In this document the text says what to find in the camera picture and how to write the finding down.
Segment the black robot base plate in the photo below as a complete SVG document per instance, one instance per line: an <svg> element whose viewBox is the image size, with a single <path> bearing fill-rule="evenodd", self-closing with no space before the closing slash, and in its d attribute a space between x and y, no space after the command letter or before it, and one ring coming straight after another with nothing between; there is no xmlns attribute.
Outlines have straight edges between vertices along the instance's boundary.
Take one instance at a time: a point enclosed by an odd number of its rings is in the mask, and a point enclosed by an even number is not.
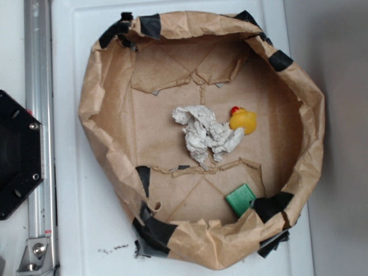
<svg viewBox="0 0 368 276"><path fill-rule="evenodd" d="M1 91L1 220L7 220L43 180L42 124Z"/></svg>

